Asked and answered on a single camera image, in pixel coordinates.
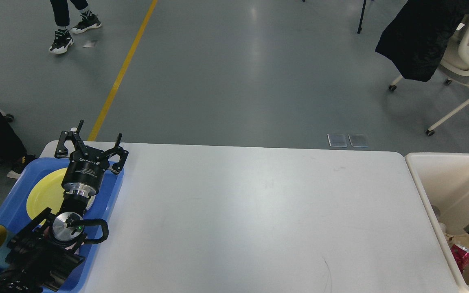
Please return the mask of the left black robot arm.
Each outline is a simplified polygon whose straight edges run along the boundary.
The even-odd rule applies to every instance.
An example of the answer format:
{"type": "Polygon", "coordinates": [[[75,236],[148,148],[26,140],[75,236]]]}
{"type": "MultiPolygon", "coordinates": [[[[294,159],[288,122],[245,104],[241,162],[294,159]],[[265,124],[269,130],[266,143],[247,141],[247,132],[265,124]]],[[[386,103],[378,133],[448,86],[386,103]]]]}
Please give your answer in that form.
{"type": "Polygon", "coordinates": [[[109,237],[106,219],[86,219],[90,200],[99,193],[105,172],[119,175],[129,155],[121,146],[122,133],[108,150],[86,145],[77,128],[62,131],[55,158],[69,160],[61,181],[63,200],[58,212],[46,207],[5,242],[9,252],[0,271],[0,293],[58,291],[69,275],[85,261],[77,254],[83,245],[97,245],[109,237]]]}

